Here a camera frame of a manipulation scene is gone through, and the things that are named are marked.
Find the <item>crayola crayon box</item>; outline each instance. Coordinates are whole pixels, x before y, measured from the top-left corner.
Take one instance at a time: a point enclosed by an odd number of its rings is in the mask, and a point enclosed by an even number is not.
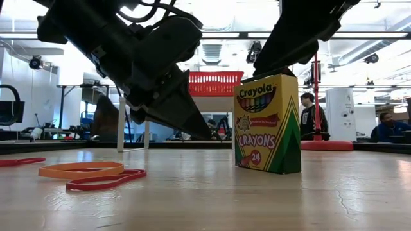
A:
[[[298,82],[278,74],[234,89],[236,165],[301,172]]]

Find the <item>red base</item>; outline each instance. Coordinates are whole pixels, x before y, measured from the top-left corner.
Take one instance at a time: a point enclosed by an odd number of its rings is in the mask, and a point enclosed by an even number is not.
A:
[[[310,151],[353,151],[354,145],[349,141],[301,141],[301,149]]]

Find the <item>red pole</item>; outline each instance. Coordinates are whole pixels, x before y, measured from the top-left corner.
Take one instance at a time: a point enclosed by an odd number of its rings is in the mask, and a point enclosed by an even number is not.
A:
[[[321,141],[322,135],[317,134],[318,131],[321,131],[321,122],[320,122],[320,110],[319,110],[319,66],[318,66],[318,57],[316,53],[314,55],[314,98],[315,98],[314,141]]]

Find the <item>crayola logo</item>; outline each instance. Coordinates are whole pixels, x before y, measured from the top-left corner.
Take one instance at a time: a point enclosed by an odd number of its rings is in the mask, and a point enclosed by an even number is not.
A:
[[[266,85],[265,83],[254,89],[240,90],[237,95],[237,102],[246,112],[260,112],[271,103],[276,90],[276,86]]]

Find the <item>table surface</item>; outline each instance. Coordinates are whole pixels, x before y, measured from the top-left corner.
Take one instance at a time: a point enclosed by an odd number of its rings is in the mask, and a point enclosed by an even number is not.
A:
[[[302,153],[302,173],[234,167],[231,150],[67,150],[46,165],[112,160],[148,176],[115,189],[66,192],[45,164],[0,168],[1,231],[410,230],[411,155]]]

